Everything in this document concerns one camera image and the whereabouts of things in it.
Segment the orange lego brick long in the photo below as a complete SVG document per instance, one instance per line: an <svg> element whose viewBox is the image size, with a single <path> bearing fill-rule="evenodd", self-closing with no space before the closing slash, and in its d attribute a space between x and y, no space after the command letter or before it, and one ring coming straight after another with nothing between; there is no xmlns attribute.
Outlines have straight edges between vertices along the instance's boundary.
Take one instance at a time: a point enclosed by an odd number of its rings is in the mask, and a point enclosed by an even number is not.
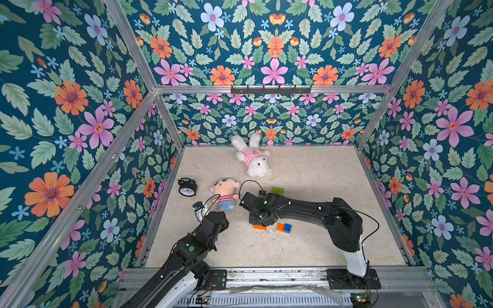
<svg viewBox="0 0 493 308"><path fill-rule="evenodd" d="M253 225L253 229L255 229L255 230L263 230L263 231L268 230L267 227L264 227L264 226L261 226L261 225Z"/></svg>

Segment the blue lego brick square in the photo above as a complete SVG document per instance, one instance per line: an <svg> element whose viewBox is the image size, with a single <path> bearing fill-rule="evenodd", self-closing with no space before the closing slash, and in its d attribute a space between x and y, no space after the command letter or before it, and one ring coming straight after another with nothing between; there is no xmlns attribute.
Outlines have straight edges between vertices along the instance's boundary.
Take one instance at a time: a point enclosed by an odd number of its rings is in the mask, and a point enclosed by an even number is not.
<svg viewBox="0 0 493 308"><path fill-rule="evenodd" d="M285 224L283 228L283 232L290 234L291 233L291 225L290 224Z"/></svg>

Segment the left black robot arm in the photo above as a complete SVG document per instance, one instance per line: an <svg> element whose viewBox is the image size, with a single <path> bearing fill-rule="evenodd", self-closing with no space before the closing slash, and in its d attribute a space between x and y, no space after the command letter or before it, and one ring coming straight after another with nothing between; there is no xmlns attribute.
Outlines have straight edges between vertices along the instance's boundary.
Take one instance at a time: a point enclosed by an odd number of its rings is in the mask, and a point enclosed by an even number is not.
<svg viewBox="0 0 493 308"><path fill-rule="evenodd" d="M177 241L157 273L123 307L174 307L193 291L212 289L211 267L205 262L229 227L225 213L210 212L195 230Z"/></svg>

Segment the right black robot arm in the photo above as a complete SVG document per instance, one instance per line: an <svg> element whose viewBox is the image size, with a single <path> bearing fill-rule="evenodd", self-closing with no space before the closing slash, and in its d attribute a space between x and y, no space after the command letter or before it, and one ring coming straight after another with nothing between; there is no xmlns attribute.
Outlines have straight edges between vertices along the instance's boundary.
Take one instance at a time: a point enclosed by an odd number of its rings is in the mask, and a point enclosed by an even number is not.
<svg viewBox="0 0 493 308"><path fill-rule="evenodd" d="M245 193L240 206L249 211L250 224L268 227L279 219L294 219L325 228L333 245L344 252L347 273L353 277L365 277L368 261L363 255L363 220L343 199L311 202L268 193L254 196Z"/></svg>

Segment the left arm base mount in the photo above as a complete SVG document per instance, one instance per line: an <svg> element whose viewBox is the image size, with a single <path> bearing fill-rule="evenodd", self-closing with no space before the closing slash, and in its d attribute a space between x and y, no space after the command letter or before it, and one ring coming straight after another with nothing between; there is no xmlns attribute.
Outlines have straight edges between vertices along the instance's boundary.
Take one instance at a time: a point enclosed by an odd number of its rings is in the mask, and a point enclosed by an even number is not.
<svg viewBox="0 0 493 308"><path fill-rule="evenodd" d="M204 291L222 291L226 289L228 271L226 269L213 269L208 271L202 283Z"/></svg>

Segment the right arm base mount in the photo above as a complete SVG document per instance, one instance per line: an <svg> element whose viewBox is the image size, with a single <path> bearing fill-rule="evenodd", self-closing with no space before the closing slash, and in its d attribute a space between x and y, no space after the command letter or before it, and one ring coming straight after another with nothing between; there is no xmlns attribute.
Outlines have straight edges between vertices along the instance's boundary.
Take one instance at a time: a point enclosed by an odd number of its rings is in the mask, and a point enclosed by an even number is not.
<svg viewBox="0 0 493 308"><path fill-rule="evenodd" d="M376 270L367 269L363 277L349 273L346 269L328 269L327 281L332 290L380 290L381 283Z"/></svg>

